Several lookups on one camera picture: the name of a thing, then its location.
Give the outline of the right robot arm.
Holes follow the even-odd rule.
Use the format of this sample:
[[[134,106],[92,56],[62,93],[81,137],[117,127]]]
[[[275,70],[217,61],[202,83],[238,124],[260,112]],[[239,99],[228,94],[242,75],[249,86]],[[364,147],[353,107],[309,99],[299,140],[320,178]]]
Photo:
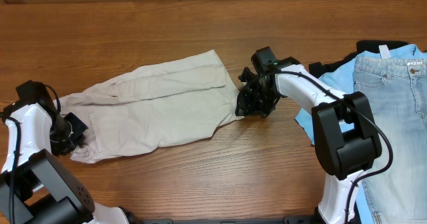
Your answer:
[[[267,117],[281,98],[289,97],[312,118],[315,152],[326,172],[323,197],[312,217],[288,217],[286,223],[348,223],[355,217],[357,182],[382,153],[379,131],[368,98],[346,94],[306,71],[293,57],[277,59],[270,47],[251,57],[245,68],[236,115]]]

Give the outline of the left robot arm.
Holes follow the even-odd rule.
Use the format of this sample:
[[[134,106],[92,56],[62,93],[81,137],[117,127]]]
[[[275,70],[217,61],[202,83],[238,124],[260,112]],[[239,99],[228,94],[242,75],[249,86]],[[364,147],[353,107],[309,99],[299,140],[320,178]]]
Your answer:
[[[137,223],[122,207],[95,203],[84,185],[57,157],[83,145],[87,125],[73,113],[60,114],[53,88],[29,80],[16,88],[18,100],[1,120],[9,145],[1,170],[1,212],[10,223]]]

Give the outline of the beige shorts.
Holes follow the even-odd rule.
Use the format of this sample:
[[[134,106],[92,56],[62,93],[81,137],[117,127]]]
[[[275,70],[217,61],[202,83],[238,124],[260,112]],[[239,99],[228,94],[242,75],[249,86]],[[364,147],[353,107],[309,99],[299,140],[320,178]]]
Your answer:
[[[141,66],[60,99],[63,114],[87,126],[71,159],[104,159],[151,153],[160,147],[210,138],[238,120],[238,88],[215,51]]]

